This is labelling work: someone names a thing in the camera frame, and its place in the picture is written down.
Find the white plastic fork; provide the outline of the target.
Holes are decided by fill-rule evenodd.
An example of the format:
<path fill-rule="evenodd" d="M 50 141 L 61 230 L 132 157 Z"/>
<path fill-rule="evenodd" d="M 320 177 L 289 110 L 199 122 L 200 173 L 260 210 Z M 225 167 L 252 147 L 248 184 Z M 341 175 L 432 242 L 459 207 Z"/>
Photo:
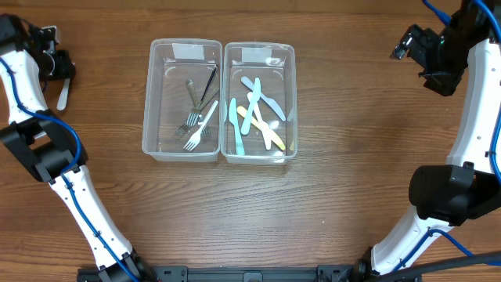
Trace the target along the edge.
<path fill-rule="evenodd" d="M 202 131 L 207 127 L 207 123 L 210 121 L 212 114 L 215 112 L 215 110 L 217 108 L 217 105 L 218 105 L 218 101 L 215 100 L 212 103 L 211 108 L 207 112 L 207 115 L 206 115 L 205 119 L 203 120 L 202 124 L 200 125 L 200 127 L 191 135 L 188 142 L 183 147 L 184 150 L 192 151 L 198 146 L 198 144 L 201 141 Z"/>

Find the dark metal fork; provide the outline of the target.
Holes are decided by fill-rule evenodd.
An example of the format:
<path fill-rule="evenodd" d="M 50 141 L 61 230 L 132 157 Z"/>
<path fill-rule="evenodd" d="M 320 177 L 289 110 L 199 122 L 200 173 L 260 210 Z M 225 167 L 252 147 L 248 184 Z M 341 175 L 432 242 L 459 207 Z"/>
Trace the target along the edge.
<path fill-rule="evenodd" d="M 207 91 L 208 91 L 208 89 L 210 88 L 211 83 L 212 83 L 212 81 L 213 81 L 214 77 L 215 77 L 215 76 L 216 76 L 216 74 L 217 74 L 217 71 L 218 71 L 218 66 L 217 66 L 217 65 L 215 65 L 215 66 L 214 66 L 214 70 L 211 72 L 211 76 L 209 77 L 208 82 L 207 82 L 207 84 L 206 84 L 206 87 L 205 87 L 204 93 L 203 93 L 203 95 L 201 96 L 201 99 L 200 99 L 199 105 L 200 105 L 200 103 L 201 103 L 201 102 L 203 102 L 203 101 L 204 101 L 204 98 L 205 98 L 205 96 L 206 96 L 206 94 L 207 94 Z"/>

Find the white plastic knife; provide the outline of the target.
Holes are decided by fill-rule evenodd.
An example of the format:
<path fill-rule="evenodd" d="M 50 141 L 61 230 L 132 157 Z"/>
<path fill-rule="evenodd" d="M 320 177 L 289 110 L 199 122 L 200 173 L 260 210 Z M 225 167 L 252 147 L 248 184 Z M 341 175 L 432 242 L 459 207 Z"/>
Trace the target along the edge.
<path fill-rule="evenodd" d="M 247 94 L 248 102 L 251 101 L 251 95 L 252 95 L 252 92 L 249 92 Z M 262 137 L 263 137 L 263 140 L 264 140 L 264 144 L 265 144 L 265 149 L 266 150 L 270 150 L 271 149 L 271 145 L 272 145 L 272 140 L 271 140 L 271 136 L 269 134 L 269 126 L 263 120 L 263 118 L 261 116 L 261 111 L 259 110 L 258 104 L 254 107 L 252 119 L 254 118 L 254 115 L 255 115 L 255 118 L 256 118 L 259 126 L 260 126 L 261 134 L 262 134 Z"/>

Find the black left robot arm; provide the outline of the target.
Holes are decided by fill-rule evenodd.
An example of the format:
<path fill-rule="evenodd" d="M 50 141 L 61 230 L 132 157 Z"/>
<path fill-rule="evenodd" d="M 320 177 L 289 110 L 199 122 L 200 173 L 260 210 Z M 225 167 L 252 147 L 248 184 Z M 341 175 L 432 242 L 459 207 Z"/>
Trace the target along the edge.
<path fill-rule="evenodd" d="M 37 27 L 13 14 L 1 16 L 1 80 L 9 124 L 1 142 L 31 176 L 65 203 L 87 240 L 96 270 L 83 281 L 155 281 L 153 268 L 120 233 L 99 199 L 86 166 L 88 155 L 76 131 L 49 109 L 49 81 L 69 92 L 76 68 L 69 52 L 57 49 L 55 26 Z"/>

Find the pale grey-blue plastic knife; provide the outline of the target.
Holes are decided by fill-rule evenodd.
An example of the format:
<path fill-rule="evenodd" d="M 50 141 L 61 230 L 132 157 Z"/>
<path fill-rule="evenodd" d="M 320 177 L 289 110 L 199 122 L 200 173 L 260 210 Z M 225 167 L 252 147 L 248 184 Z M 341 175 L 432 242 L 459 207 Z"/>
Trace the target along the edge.
<path fill-rule="evenodd" d="M 248 89 L 250 90 L 254 89 L 254 83 L 248 77 L 243 76 L 240 80 Z M 264 93 L 262 93 L 261 99 L 278 115 L 278 117 L 282 121 L 286 120 L 282 108 L 273 98 L 269 98 Z"/>

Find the pale blue plastic fork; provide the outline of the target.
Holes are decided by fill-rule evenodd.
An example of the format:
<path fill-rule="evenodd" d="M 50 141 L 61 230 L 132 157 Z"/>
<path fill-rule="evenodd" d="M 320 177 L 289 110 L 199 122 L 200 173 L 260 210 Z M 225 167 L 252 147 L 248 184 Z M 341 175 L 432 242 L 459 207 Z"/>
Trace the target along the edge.
<path fill-rule="evenodd" d="M 70 78 L 67 78 L 64 80 L 63 83 L 63 88 L 61 90 L 61 93 L 59 95 L 59 99 L 56 105 L 56 109 L 58 111 L 64 111 L 67 107 L 67 101 L 69 97 L 69 91 L 70 91 Z"/>

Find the light blue plastic knife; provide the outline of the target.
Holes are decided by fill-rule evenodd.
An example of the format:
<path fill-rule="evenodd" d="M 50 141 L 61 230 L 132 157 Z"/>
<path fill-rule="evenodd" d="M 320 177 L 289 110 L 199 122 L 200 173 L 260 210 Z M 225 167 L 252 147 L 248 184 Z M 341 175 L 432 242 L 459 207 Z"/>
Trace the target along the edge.
<path fill-rule="evenodd" d="M 247 108 L 247 113 L 243 119 L 242 128 L 240 130 L 242 135 L 246 136 L 250 131 L 251 119 L 253 116 L 254 107 L 258 104 L 260 98 L 261 98 L 261 81 L 260 78 L 255 78 L 253 92 L 251 95 L 249 106 Z"/>

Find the wide metal fork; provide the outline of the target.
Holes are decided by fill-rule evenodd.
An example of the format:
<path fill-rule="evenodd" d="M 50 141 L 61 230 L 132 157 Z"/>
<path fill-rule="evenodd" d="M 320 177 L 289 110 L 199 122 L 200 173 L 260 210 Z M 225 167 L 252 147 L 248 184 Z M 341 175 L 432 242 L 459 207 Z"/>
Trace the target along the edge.
<path fill-rule="evenodd" d="M 188 89 L 191 100 L 193 101 L 193 107 L 187 119 L 187 125 L 189 126 L 189 128 L 192 128 L 200 120 L 200 109 L 198 108 L 199 100 L 197 98 L 196 90 L 191 79 L 188 79 L 186 81 L 186 87 Z"/>

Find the teal plastic knife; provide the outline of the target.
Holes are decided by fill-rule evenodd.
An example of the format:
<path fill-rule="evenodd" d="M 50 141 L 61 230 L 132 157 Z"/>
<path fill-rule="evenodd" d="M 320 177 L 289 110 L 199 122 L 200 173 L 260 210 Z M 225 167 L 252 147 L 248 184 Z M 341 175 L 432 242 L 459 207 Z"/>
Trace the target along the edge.
<path fill-rule="evenodd" d="M 232 98 L 229 104 L 229 121 L 234 127 L 234 136 L 235 136 L 235 148 L 236 154 L 243 156 L 245 154 L 243 140 L 240 134 L 240 127 L 237 117 L 237 108 L 236 108 L 236 99 Z"/>

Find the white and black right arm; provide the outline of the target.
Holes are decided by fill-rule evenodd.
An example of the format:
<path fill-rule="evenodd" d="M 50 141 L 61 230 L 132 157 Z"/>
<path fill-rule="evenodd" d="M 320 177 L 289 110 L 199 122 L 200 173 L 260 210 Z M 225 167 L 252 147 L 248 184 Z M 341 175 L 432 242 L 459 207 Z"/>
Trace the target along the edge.
<path fill-rule="evenodd" d="M 442 96 L 467 81 L 456 141 L 443 165 L 413 173 L 409 208 L 357 261 L 353 281 L 418 281 L 424 273 L 480 263 L 464 251 L 457 259 L 415 266 L 439 237 L 500 206 L 500 4 L 464 1 L 452 15 L 437 11 L 437 17 L 440 33 L 412 25 L 391 57 L 412 58 L 422 67 L 425 87 Z"/>

